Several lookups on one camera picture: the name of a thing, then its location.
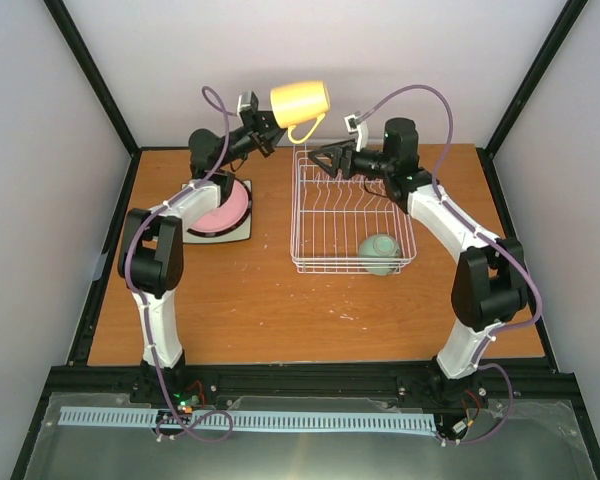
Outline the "yellow mug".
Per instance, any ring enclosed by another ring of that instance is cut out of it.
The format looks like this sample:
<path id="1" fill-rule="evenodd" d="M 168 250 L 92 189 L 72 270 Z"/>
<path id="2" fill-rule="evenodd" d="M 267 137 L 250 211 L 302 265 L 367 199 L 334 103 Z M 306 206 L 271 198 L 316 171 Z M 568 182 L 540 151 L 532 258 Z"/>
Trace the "yellow mug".
<path id="1" fill-rule="evenodd" d="M 323 81 L 312 80 L 290 83 L 270 91 L 270 104 L 279 127 L 287 130 L 292 144 L 305 143 L 325 119 L 331 107 L 330 96 Z M 298 125 L 314 121 L 302 138 L 294 137 Z"/>

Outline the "green ceramic bowl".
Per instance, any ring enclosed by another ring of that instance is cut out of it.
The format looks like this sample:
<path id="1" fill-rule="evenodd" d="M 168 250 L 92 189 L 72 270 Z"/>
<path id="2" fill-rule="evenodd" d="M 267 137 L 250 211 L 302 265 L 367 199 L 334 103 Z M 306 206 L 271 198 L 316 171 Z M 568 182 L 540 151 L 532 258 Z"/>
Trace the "green ceramic bowl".
<path id="1" fill-rule="evenodd" d="M 360 267 L 366 272 L 386 276 L 393 274 L 401 258 L 398 241 L 388 234 L 374 234 L 361 242 L 358 248 Z"/>

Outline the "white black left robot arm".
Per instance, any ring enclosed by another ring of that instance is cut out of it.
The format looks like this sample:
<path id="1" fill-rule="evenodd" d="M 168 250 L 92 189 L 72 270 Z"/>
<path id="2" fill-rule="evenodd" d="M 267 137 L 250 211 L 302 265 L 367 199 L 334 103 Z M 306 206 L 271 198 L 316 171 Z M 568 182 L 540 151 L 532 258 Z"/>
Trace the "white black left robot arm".
<path id="1" fill-rule="evenodd" d="M 183 356 L 175 315 L 175 291 L 184 272 L 184 231 L 226 203 L 235 175 L 222 167 L 258 151 L 267 157 L 286 132 L 271 110 L 247 108 L 242 126 L 219 137 L 197 129 L 189 137 L 192 179 L 173 197 L 148 210 L 126 215 L 118 259 L 138 308 L 144 342 L 143 360 L 161 369 L 152 388 L 166 402 L 181 400 L 188 378 L 173 368 Z"/>

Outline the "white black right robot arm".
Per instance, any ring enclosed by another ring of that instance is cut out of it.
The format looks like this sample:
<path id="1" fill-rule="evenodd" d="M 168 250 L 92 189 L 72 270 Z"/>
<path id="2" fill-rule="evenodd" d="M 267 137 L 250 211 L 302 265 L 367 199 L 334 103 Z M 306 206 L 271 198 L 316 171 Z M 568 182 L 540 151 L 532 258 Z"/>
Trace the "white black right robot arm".
<path id="1" fill-rule="evenodd" d="M 388 199 L 426 227 L 454 260 L 455 322 L 428 377 L 412 387 L 443 405 L 471 385 L 497 331 L 526 307 L 528 287 L 519 270 L 524 260 L 520 242 L 483 229 L 460 209 L 434 175 L 420 166 L 418 145 L 414 121 L 392 118 L 385 123 L 379 150 L 344 140 L 315 149 L 308 157 L 332 178 L 381 181 Z"/>

